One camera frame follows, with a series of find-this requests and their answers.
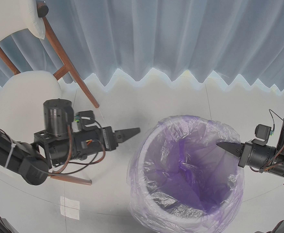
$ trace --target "chair seat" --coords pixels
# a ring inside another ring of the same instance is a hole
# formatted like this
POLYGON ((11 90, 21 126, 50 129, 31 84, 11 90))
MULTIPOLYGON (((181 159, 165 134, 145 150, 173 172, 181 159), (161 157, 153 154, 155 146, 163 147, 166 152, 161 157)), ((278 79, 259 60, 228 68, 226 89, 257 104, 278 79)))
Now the chair seat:
MULTIPOLYGON (((61 98, 61 88, 49 72, 11 77, 0 91, 0 129, 15 141, 32 143, 33 134, 44 129, 43 103, 57 98, 61 98)), ((15 176, 1 166, 0 171, 15 176)))

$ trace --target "trash bag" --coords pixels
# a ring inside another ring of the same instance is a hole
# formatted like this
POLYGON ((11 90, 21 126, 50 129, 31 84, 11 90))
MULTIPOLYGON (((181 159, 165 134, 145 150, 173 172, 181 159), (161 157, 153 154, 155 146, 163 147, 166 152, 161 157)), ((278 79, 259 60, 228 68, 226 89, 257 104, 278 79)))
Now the trash bag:
POLYGON ((240 143, 221 122, 195 116, 163 119, 132 157, 127 173, 129 210, 151 230, 222 232, 241 206, 239 159, 216 144, 240 143))

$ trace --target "plastic liner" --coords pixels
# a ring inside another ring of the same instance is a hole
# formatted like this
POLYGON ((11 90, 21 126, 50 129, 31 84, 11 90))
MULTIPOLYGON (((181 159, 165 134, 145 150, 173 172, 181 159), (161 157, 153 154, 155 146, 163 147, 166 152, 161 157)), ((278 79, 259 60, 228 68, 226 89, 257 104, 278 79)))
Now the plastic liner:
POLYGON ((157 232, 222 232, 241 206, 239 159, 216 144, 240 143, 221 122, 195 116, 163 119, 132 157, 129 210, 157 232))

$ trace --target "blue curtain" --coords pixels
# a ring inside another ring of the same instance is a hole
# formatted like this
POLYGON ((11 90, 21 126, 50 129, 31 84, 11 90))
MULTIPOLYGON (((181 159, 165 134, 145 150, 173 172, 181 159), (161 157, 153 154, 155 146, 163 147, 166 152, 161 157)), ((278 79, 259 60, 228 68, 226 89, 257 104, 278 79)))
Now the blue curtain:
MULTIPOLYGON (((47 19, 83 79, 103 85, 117 68, 141 80, 151 68, 199 82, 214 70, 230 84, 284 89, 284 0, 44 0, 47 19)), ((0 46, 20 71, 54 73, 62 63, 28 30, 0 46)), ((12 73, 0 60, 0 85, 12 73)), ((72 82, 69 75, 66 82, 72 82)))

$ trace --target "translucent plastic bag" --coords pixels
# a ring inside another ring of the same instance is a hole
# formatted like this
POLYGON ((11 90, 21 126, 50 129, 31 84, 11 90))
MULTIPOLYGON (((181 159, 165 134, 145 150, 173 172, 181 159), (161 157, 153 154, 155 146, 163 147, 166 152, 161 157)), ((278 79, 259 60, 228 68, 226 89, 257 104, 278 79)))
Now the translucent plastic bag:
POLYGON ((216 144, 240 143, 233 128, 195 116, 174 116, 149 131, 128 167, 130 212, 162 233, 222 232, 242 202, 238 158, 216 144))

